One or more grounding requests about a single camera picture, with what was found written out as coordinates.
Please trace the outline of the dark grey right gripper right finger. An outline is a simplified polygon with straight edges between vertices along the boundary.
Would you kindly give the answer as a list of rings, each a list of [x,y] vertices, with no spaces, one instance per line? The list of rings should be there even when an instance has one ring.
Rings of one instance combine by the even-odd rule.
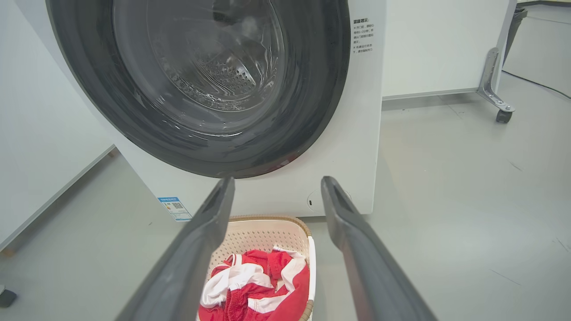
[[[334,177],[321,195],[328,232],[342,252],[360,321],[434,321],[436,317]]]

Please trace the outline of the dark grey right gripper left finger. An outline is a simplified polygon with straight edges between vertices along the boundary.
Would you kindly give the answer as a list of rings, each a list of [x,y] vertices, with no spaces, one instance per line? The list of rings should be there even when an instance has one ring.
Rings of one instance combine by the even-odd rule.
[[[211,256],[226,236],[234,194],[233,177],[216,183],[118,314],[118,321],[196,319]]]

